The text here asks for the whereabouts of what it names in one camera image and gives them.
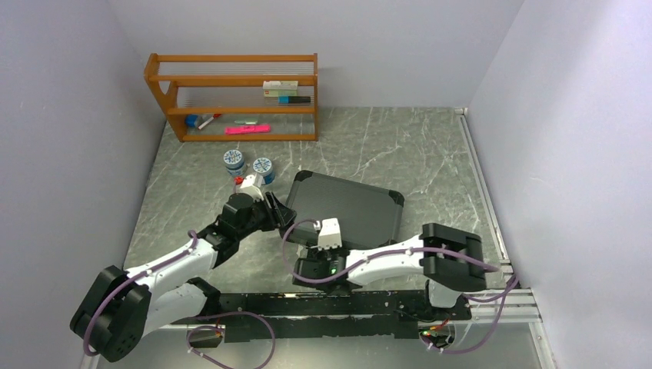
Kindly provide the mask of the black poker set case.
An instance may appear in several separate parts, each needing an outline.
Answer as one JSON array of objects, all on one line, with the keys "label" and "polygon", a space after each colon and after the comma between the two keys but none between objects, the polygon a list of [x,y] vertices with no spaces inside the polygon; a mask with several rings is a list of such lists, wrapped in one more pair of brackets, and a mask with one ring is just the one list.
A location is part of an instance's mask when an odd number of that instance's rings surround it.
[{"label": "black poker set case", "polygon": [[343,247],[369,250],[398,240],[404,210],[399,191],[336,178],[314,171],[299,171],[285,206],[296,222],[338,220]]}]

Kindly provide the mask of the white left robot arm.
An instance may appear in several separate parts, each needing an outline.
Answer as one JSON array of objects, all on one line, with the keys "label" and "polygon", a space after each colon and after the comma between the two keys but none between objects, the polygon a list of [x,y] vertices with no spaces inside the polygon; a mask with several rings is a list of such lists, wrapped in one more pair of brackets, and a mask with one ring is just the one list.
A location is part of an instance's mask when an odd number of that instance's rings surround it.
[{"label": "white left robot arm", "polygon": [[215,221],[199,232],[190,230],[188,242],[175,251],[127,270],[103,269],[74,313],[71,331],[83,340],[87,356],[116,362],[167,324],[240,315],[202,275],[235,255],[249,235],[286,231],[296,217],[271,192],[231,195]]}]

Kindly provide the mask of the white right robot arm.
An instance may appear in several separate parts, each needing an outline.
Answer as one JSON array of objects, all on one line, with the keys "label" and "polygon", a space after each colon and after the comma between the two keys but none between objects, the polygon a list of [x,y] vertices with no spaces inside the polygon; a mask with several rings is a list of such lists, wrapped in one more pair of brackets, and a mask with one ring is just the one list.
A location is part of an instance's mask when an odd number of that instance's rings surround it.
[{"label": "white right robot arm", "polygon": [[290,269],[292,282],[327,293],[419,274],[428,279],[424,312],[440,319],[462,294],[486,289],[486,275],[499,270],[484,261],[478,235],[442,224],[425,224],[420,234],[406,241],[358,250],[344,246],[337,219],[309,223],[317,232],[317,243]]}]

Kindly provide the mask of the blue white lidded jar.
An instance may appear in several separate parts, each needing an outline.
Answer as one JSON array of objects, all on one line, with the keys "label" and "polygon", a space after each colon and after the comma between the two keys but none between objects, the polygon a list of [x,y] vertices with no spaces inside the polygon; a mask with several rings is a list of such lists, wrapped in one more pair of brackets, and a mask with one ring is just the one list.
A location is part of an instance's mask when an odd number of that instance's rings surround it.
[{"label": "blue white lidded jar", "polygon": [[275,171],[269,158],[256,158],[252,163],[252,169],[255,174],[263,178],[265,185],[269,185],[275,180]]},{"label": "blue white lidded jar", "polygon": [[230,149],[223,155],[227,172],[232,177],[241,177],[247,171],[245,157],[238,149]]}]

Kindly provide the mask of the pink highlighter marker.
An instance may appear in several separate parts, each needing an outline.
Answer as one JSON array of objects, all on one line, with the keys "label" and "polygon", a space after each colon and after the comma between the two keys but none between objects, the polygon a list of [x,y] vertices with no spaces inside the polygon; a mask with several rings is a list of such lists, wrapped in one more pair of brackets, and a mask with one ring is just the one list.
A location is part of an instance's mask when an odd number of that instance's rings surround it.
[{"label": "pink highlighter marker", "polygon": [[270,125],[241,125],[237,127],[226,127],[226,135],[256,135],[269,133],[271,131]]}]

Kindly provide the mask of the teal marker pen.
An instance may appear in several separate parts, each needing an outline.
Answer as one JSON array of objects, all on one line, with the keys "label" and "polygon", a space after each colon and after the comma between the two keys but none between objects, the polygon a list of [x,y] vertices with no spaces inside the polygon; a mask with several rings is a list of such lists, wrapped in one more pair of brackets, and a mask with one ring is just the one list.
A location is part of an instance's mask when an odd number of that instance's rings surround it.
[{"label": "teal marker pen", "polygon": [[310,96],[279,96],[278,97],[278,103],[279,104],[284,104],[284,105],[289,105],[289,104],[310,104],[312,102],[312,98]]}]

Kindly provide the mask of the red white marker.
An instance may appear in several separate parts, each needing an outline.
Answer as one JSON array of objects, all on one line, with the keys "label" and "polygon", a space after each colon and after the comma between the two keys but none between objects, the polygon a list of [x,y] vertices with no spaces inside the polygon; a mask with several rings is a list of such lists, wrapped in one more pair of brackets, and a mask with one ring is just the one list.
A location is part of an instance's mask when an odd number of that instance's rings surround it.
[{"label": "red white marker", "polygon": [[221,114],[206,115],[202,118],[201,122],[197,124],[197,129],[202,130],[211,124],[215,119],[219,118]]}]

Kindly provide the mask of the white red box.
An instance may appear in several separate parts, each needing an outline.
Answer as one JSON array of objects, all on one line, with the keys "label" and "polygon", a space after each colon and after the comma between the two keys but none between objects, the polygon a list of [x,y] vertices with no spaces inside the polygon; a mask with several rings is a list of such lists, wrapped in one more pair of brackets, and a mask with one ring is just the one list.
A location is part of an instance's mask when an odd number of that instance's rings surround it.
[{"label": "white red box", "polygon": [[265,93],[271,93],[272,91],[297,91],[299,87],[298,81],[289,81],[289,80],[270,80],[263,81],[262,88]]}]

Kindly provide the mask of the blue capped small bottle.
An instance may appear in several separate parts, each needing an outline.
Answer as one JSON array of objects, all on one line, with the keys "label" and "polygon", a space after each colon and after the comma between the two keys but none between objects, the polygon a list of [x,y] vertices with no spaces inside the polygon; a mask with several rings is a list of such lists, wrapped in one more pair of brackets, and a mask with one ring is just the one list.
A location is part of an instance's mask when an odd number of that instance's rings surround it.
[{"label": "blue capped small bottle", "polygon": [[185,124],[189,128],[197,128],[202,123],[200,115],[187,115],[185,117]]}]

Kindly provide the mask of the orange wooden shelf rack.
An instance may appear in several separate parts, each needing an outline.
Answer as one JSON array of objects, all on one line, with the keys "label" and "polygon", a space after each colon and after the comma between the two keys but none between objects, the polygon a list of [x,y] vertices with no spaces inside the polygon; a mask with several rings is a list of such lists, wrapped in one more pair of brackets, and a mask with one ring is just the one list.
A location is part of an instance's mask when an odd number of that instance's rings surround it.
[{"label": "orange wooden shelf rack", "polygon": [[[316,141],[319,137],[318,56],[150,54],[144,79],[180,142]],[[263,81],[298,81],[297,91],[265,93]],[[310,96],[310,104],[279,104],[279,96]],[[202,133],[185,124],[187,115],[311,116],[306,133],[271,129],[256,135]]]}]

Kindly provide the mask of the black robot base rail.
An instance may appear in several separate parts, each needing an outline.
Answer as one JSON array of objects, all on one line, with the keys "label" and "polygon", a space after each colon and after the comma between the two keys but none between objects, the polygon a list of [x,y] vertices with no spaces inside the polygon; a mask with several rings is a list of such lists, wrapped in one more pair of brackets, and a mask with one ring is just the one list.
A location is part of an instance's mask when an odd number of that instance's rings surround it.
[{"label": "black robot base rail", "polygon": [[439,321],[469,321],[460,297],[450,308],[432,307],[423,290],[359,291],[348,296],[319,293],[223,294],[219,304],[178,324],[218,323],[228,343],[277,338],[392,336],[413,339]]}]

